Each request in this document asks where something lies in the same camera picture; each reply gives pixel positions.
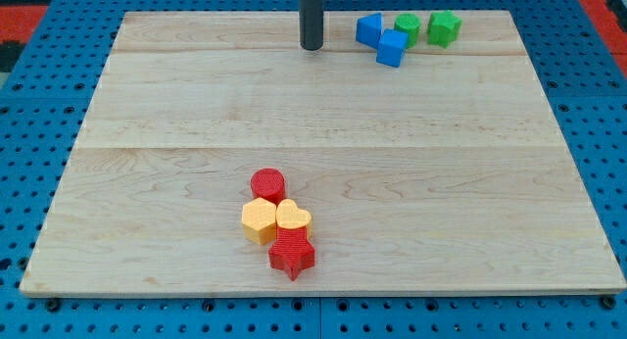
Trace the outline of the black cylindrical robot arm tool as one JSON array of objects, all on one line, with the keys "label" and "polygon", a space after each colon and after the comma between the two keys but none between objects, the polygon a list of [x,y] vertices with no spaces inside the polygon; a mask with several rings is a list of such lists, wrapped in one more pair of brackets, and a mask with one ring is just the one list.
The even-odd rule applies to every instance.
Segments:
[{"label": "black cylindrical robot arm tool", "polygon": [[300,45],[315,51],[323,45],[323,0],[299,0]]}]

